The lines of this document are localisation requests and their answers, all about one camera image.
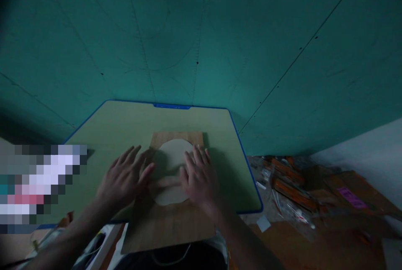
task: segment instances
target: forearm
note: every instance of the forearm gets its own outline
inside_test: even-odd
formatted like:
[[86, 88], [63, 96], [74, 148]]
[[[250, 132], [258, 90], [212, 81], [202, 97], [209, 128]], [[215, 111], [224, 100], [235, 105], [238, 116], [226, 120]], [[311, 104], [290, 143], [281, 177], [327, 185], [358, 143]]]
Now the forearm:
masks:
[[40, 250], [25, 269], [71, 269], [111, 216], [110, 209], [93, 201], [46, 249]]
[[230, 245], [234, 253], [232, 257], [240, 269], [283, 269], [278, 258], [222, 198], [205, 208], [205, 211]]

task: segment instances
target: person's right hand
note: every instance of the person's right hand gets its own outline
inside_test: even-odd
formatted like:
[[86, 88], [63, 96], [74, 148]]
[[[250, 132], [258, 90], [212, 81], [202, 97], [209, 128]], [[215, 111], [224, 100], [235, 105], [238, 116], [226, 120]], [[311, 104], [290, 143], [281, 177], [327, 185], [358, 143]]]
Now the person's right hand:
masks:
[[184, 153], [187, 167], [180, 167], [180, 182], [190, 200], [205, 210], [218, 198], [218, 177], [211, 165], [208, 149], [193, 146], [194, 160]]

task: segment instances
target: person's left hand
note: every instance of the person's left hand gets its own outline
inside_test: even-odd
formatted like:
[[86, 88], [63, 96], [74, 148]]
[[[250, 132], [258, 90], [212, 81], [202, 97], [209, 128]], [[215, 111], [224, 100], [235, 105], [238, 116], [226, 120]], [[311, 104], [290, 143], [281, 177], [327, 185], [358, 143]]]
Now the person's left hand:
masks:
[[149, 177], [155, 169], [155, 163], [148, 165], [142, 174], [141, 166], [149, 156], [149, 150], [135, 159], [141, 146], [130, 147], [110, 166], [96, 193], [96, 199], [111, 211], [117, 213], [129, 205], [146, 187]]

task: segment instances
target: blue table edge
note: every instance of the blue table edge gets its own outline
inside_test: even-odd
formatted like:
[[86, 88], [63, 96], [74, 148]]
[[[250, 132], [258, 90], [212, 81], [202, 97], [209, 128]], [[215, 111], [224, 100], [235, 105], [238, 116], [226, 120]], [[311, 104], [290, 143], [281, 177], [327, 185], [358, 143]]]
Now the blue table edge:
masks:
[[[229, 112], [230, 119], [232, 120], [233, 127], [234, 127], [234, 131], [236, 132], [237, 139], [239, 140], [239, 143], [240, 143], [240, 147], [242, 148], [242, 152], [243, 152], [244, 159], [246, 159], [246, 163], [247, 163], [247, 166], [248, 166], [248, 170], [249, 170], [249, 172], [250, 172], [251, 178], [253, 179], [255, 191], [257, 192], [258, 199], [260, 200], [260, 204], [261, 204], [261, 208], [258, 209], [258, 210], [253, 210], [253, 211], [236, 211], [236, 213], [237, 213], [237, 214], [261, 213], [261, 212], [264, 210], [264, 204], [263, 204], [263, 201], [261, 200], [260, 192], [259, 192], [258, 189], [257, 189], [257, 185], [256, 185], [256, 183], [255, 183], [255, 179], [254, 179], [253, 173], [252, 173], [252, 171], [251, 171], [250, 165], [248, 164], [247, 156], [246, 156], [246, 154], [244, 153], [244, 149], [243, 149], [242, 142], [241, 142], [240, 137], [239, 137], [239, 134], [238, 134], [238, 132], [237, 132], [236, 125], [234, 124], [235, 122], [233, 121], [233, 117], [232, 117], [232, 115], [231, 115], [229, 109], [227, 109], [227, 108], [220, 108], [220, 107], [202, 107], [202, 106], [195, 106], [195, 105], [192, 105], [192, 106], [188, 106], [188, 105], [171, 105], [171, 104], [149, 103], [149, 102], [141, 102], [141, 101], [133, 101], [133, 100], [105, 100], [103, 103], [101, 103], [101, 105], [100, 105], [99, 107], [97, 107], [97, 108], [95, 109], [95, 111], [93, 111], [93, 112], [91, 113], [91, 115], [89, 115], [89, 117], [88, 117], [87, 119], [85, 119], [85, 120], [83, 121], [82, 124], [80, 124], [79, 127], [77, 127], [77, 128], [74, 130], [74, 132], [71, 133], [71, 135], [69, 135], [69, 136], [63, 141], [62, 144], [65, 144], [67, 141], [69, 141], [69, 139], [75, 134], [75, 132], [77, 132], [77, 131], [88, 121], [88, 119], [90, 119], [90, 118], [92, 117], [92, 115], [94, 115], [95, 112], [98, 111], [98, 110], [104, 105], [104, 103], [106, 103], [106, 102], [108, 102], [108, 101], [121, 101], [121, 102], [127, 102], [127, 103], [145, 103], [145, 104], [151, 104], [151, 105], [153, 105], [155, 108], [168, 108], [168, 109], [180, 109], [180, 110], [189, 110], [189, 109], [192, 108], [192, 107], [194, 107], [194, 108], [205, 108], [205, 109], [222, 109], [222, 110], [227, 110], [227, 111]], [[108, 224], [121, 224], [121, 223], [128, 223], [128, 222], [123, 221], [123, 220], [122, 220], [122, 221], [113, 221], [113, 220], [112, 220], [112, 221], [108, 222]], [[56, 227], [56, 226], [57, 226], [57, 224], [41, 224], [37, 229], [49, 229], [49, 228], [54, 228], [54, 227]]]

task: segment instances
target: white wall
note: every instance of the white wall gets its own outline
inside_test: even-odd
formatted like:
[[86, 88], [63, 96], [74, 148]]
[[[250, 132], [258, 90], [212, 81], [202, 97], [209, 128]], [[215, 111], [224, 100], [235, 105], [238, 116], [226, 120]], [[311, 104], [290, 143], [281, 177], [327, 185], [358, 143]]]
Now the white wall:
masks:
[[[311, 156], [322, 165], [355, 170], [402, 209], [402, 118]], [[387, 220], [402, 234], [402, 223]]]

